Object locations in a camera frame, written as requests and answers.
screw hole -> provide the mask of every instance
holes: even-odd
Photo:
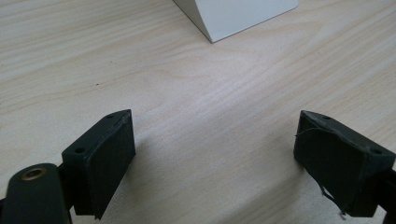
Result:
[[[382,151],[379,150],[379,149],[371,148],[370,151],[371,151],[372,153],[374,153],[374,154],[377,154],[377,155],[381,155],[381,154],[382,154]]]
[[[47,172],[44,168],[34,168],[21,176],[22,180],[29,181],[39,178],[40,176],[44,175]]]
[[[76,153],[83,153],[85,151],[85,148],[79,147],[75,150]]]

wood grain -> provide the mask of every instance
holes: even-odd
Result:
[[[293,159],[300,110],[396,152],[396,2],[302,0],[210,44],[171,1],[0,2],[0,196],[20,169],[131,108],[137,155],[101,221],[339,217]]]

